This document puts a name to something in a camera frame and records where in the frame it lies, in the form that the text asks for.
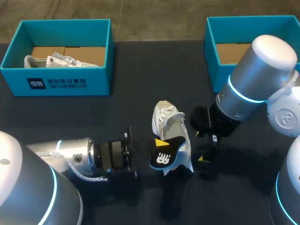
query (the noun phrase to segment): cable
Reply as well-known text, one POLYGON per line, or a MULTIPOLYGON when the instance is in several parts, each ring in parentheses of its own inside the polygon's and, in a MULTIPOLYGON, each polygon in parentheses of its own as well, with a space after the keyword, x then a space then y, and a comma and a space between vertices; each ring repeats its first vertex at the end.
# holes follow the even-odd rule
POLYGON ((108 178, 107 177, 95 177, 95 178, 92 178, 92 177, 86 177, 84 175, 82 175, 74 166, 73 164, 66 159, 66 157, 64 157, 62 154, 59 154, 57 152, 53 152, 53 151, 50 151, 50 152, 37 152, 36 153, 38 156, 40 157, 43 157, 43 156, 49 156, 49 155, 54 155, 54 156, 59 156, 59 157, 62 157, 66 160, 68 166, 70 167, 70 169, 73 171, 73 173, 79 177, 80 179, 82 180, 85 180, 85 181, 89 181, 89 182, 102 182, 102 181, 108 181, 108 178))

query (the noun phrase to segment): shoe tongue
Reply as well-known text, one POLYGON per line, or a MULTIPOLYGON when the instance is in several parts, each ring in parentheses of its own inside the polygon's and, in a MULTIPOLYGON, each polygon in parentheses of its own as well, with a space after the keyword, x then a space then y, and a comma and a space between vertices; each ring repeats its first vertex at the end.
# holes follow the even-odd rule
POLYGON ((166 126, 167 122, 169 119, 173 119, 173 120, 176 120, 176 121, 180 121, 183 117, 185 116, 185 114, 183 112, 174 112, 170 115, 168 115, 164 121, 163 121, 163 125, 164 127, 166 126))

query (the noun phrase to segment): yellow tag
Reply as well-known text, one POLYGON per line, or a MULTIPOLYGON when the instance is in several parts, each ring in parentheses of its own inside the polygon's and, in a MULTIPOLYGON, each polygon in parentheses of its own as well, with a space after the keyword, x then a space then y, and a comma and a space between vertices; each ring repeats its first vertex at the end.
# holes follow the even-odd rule
POLYGON ((204 160, 203 156, 200 157, 200 159, 198 159, 199 162, 204 162, 204 163, 209 163, 210 161, 208 160, 204 160))
POLYGON ((160 146, 165 146, 165 145, 170 145, 170 144, 155 138, 155 145, 156 145, 156 147, 160 147, 160 146))

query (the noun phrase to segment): concrete floor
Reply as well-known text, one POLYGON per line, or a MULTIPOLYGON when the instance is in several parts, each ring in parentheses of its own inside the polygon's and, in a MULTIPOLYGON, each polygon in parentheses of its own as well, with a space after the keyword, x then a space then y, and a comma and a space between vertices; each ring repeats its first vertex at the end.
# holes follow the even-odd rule
POLYGON ((202 39, 207 16, 295 15, 300 0, 0 0, 0 42, 20 20, 110 18, 117 41, 202 39))

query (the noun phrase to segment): cardboard insert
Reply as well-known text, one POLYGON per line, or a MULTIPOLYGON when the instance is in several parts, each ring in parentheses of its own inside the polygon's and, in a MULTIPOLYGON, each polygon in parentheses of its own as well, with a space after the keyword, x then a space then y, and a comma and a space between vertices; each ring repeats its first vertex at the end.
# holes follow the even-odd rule
POLYGON ((46 59, 54 52, 100 67, 104 65, 105 61, 105 47, 34 47, 31 56, 46 59))
POLYGON ((216 44, 221 64, 237 64, 251 44, 216 44))

